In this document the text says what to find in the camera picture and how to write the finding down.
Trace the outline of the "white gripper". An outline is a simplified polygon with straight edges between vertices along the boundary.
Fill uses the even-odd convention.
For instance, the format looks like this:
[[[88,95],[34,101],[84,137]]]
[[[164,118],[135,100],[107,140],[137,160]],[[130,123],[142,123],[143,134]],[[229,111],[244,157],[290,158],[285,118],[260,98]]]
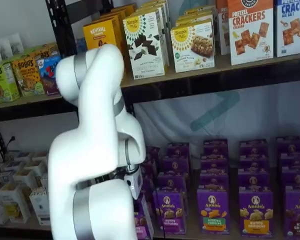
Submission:
[[[133,172],[127,172],[124,175],[124,181],[128,184],[132,197],[137,200],[143,185],[141,168],[138,167]]]

